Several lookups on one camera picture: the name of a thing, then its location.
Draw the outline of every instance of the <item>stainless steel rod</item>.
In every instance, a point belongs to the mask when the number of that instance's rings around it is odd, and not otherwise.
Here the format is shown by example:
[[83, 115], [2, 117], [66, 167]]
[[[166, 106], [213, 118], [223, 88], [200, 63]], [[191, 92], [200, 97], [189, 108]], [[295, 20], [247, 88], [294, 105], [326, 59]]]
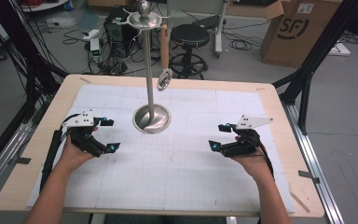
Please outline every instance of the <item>stainless steel rod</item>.
[[153, 80], [152, 80], [152, 65], [150, 62], [150, 31], [142, 31], [142, 44], [144, 46], [144, 57], [146, 66], [146, 85], [147, 85], [147, 100], [149, 102], [149, 116], [150, 120], [154, 117], [154, 101], [153, 101]]

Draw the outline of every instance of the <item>circular metal plate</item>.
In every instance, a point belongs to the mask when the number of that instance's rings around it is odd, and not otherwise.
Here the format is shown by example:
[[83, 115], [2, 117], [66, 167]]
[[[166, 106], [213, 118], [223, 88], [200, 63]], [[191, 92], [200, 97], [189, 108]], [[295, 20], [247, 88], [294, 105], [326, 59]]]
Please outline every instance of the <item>circular metal plate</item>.
[[140, 30], [158, 28], [161, 26], [161, 22], [162, 18], [154, 12], [150, 12], [147, 18], [141, 17], [141, 15], [137, 12], [129, 15], [129, 24]]
[[163, 105], [154, 105], [154, 117], [149, 115], [149, 105], [139, 108], [132, 117], [133, 125], [142, 133], [160, 133], [171, 123], [171, 113]]
[[170, 85], [172, 78], [172, 70], [171, 69], [164, 69], [161, 76], [158, 78], [157, 82], [157, 90], [164, 91], [167, 89], [168, 85]]

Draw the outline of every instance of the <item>wooden table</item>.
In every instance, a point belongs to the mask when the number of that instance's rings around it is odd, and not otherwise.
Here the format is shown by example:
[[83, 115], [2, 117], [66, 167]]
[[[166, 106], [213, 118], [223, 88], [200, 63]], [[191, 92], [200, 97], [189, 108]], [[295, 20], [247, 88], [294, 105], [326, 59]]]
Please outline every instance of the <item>wooden table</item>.
[[[99, 77], [71, 75], [65, 79], [56, 94], [46, 115], [37, 127], [34, 136], [22, 157], [31, 158], [27, 165], [17, 164], [0, 192], [0, 210], [28, 211], [26, 203], [31, 195], [34, 182], [40, 167], [48, 153], [48, 147], [54, 130], [58, 129], [65, 119], [78, 90], [83, 85], [114, 85], [144, 87], [144, 77]], [[272, 133], [282, 168], [288, 181], [290, 193], [294, 199], [296, 211], [292, 217], [322, 217], [324, 209], [311, 179], [301, 177], [298, 171], [308, 171], [306, 163], [292, 132], [288, 119], [283, 111], [281, 101], [275, 88], [270, 84], [241, 83], [204, 80], [172, 80], [169, 88], [203, 89], [216, 91], [245, 91], [259, 94], [266, 116], [273, 117], [269, 127]], [[109, 209], [65, 209], [71, 212], [115, 213]]]

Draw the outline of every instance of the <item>hand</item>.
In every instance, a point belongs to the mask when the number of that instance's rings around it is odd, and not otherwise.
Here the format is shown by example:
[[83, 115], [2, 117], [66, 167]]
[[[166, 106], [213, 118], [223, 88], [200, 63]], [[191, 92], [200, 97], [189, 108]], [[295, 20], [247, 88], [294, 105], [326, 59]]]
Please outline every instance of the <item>hand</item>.
[[253, 177], [255, 181], [262, 177], [271, 176], [271, 172], [261, 148], [258, 148], [255, 153], [249, 156], [231, 157], [231, 159], [242, 165], [245, 171]]
[[80, 167], [84, 162], [94, 158], [88, 152], [83, 152], [71, 142], [71, 134], [66, 136], [65, 145], [62, 149], [62, 154], [57, 162], [56, 167], [60, 167], [68, 174], [71, 174], [75, 169]]

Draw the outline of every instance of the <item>black stool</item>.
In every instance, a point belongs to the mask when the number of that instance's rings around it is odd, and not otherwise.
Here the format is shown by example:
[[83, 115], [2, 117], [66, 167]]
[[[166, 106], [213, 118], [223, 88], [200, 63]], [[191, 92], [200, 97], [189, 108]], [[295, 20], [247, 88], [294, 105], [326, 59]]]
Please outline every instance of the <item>black stool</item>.
[[173, 72], [178, 74], [178, 78], [199, 75], [203, 80], [202, 71], [208, 70], [208, 65], [199, 55], [193, 54], [193, 49], [203, 47], [209, 42], [208, 32], [198, 25], [179, 25], [172, 29], [171, 40], [186, 51], [170, 59]]

